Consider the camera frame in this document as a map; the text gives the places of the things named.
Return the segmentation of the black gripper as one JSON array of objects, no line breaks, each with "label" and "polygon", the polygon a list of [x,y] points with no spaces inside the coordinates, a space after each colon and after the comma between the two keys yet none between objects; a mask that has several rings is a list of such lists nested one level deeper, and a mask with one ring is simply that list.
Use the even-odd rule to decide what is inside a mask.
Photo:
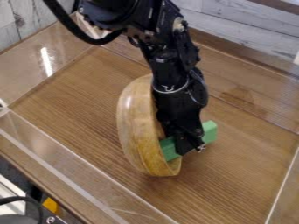
[{"label": "black gripper", "polygon": [[163,94],[153,91],[156,117],[167,137],[173,137],[175,151],[183,156],[197,150],[204,142],[200,112],[208,104],[208,90],[201,81],[192,80],[187,87]]}]

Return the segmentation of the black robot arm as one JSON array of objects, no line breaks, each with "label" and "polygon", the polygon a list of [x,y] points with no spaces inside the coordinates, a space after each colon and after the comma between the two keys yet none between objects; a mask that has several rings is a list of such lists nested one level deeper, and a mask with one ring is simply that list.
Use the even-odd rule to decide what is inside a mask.
[{"label": "black robot arm", "polygon": [[204,146],[200,112],[208,104],[200,49],[172,0],[79,0],[79,13],[101,30],[121,32],[152,71],[156,119],[179,155]]}]

